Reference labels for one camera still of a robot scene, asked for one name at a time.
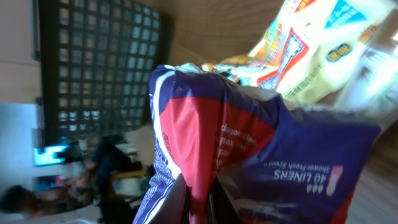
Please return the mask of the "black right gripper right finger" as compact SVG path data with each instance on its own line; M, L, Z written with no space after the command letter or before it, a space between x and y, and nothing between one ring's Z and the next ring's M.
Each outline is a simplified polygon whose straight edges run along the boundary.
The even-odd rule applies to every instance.
M243 224L221 183L215 179L206 203L207 224Z

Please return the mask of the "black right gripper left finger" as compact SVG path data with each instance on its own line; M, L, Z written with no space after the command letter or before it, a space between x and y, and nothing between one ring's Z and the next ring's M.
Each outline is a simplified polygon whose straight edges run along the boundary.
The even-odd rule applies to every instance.
M189 224L190 194L182 174L150 224Z

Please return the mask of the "red purple pad package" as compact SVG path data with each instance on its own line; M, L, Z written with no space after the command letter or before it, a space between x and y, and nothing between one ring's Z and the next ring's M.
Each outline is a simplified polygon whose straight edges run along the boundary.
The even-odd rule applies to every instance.
M379 126L324 107L287 107L186 63L150 74L155 134L150 187L134 218L149 223L179 174L189 223L206 223L215 179L243 223L344 223Z

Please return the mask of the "yellow snack bag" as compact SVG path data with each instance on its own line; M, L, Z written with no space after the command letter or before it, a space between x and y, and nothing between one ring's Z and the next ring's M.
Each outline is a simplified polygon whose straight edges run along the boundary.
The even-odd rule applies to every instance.
M245 55L208 62L244 86L316 103L343 88L371 37L396 1L287 0L260 41Z

